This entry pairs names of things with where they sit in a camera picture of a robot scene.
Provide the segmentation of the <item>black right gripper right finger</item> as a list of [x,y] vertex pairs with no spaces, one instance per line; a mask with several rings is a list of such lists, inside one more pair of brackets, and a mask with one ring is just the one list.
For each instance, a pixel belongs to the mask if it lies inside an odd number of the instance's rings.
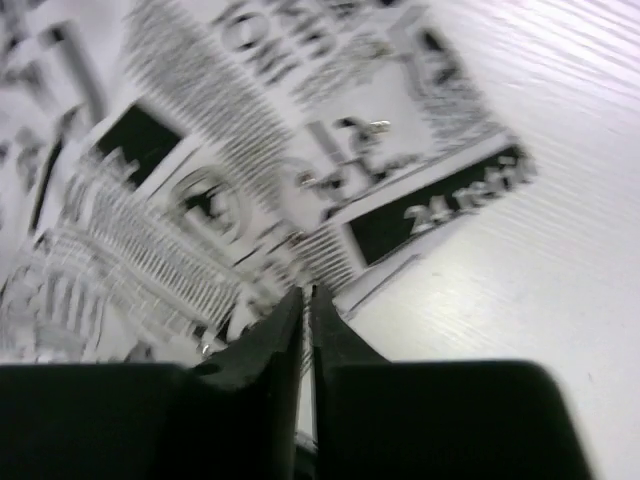
[[310,301],[321,479],[590,479],[551,375],[521,360],[394,362]]

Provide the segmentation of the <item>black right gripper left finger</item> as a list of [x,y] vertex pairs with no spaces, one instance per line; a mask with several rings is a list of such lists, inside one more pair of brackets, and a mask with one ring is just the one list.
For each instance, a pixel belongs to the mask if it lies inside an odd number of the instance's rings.
[[227,349],[168,363],[1,370],[5,479],[289,479],[303,293]]

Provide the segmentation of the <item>newspaper print trousers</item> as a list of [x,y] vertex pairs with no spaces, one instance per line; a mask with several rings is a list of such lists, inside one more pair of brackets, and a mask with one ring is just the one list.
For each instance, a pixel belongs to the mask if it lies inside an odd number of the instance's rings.
[[532,181],[422,1],[5,1],[1,360],[192,365],[352,314]]

